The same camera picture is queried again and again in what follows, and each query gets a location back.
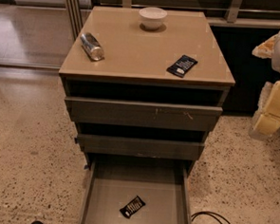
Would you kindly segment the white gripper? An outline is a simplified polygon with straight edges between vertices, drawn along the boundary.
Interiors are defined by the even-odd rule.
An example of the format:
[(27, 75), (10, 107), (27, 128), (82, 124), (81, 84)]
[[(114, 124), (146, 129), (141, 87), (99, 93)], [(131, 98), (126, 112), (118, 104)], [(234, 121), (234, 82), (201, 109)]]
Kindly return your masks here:
[[(272, 35), (256, 46), (252, 55), (260, 59), (272, 58), (275, 39), (276, 35)], [(257, 105), (258, 109), (252, 116), (249, 135), (256, 140), (265, 140), (280, 128), (280, 81), (264, 84)]]

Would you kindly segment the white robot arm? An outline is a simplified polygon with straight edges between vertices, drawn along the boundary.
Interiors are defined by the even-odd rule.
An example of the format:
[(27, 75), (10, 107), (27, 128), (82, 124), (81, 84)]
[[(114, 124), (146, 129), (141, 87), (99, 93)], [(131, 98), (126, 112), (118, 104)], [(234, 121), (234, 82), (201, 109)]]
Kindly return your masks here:
[[(270, 39), (256, 46), (252, 55), (260, 59), (270, 58), (272, 69), (280, 73), (280, 30)], [(264, 84), (257, 107), (252, 116), (249, 135), (256, 140), (264, 140), (280, 128), (280, 80)]]

